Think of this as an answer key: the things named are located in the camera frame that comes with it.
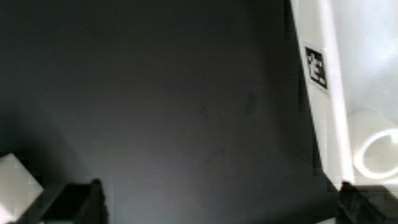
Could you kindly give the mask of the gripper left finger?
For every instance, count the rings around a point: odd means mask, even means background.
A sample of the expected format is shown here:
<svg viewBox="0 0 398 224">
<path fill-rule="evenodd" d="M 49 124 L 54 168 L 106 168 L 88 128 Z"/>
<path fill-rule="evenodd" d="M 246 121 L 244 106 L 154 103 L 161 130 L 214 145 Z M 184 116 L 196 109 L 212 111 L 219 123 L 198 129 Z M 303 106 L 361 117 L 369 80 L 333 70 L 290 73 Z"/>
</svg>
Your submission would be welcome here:
<svg viewBox="0 0 398 224">
<path fill-rule="evenodd" d="M 13 224 L 111 224 L 104 183 L 54 185 Z"/>
</svg>

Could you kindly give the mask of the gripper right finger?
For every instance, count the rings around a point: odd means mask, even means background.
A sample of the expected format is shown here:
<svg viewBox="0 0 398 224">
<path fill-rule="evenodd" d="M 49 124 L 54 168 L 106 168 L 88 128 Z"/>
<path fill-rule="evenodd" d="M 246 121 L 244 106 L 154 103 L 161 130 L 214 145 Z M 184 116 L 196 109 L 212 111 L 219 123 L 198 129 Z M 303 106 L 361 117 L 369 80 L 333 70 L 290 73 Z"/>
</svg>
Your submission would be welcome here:
<svg viewBox="0 0 398 224">
<path fill-rule="evenodd" d="M 398 224 L 398 198 L 383 185 L 344 183 L 337 224 Z"/>
</svg>

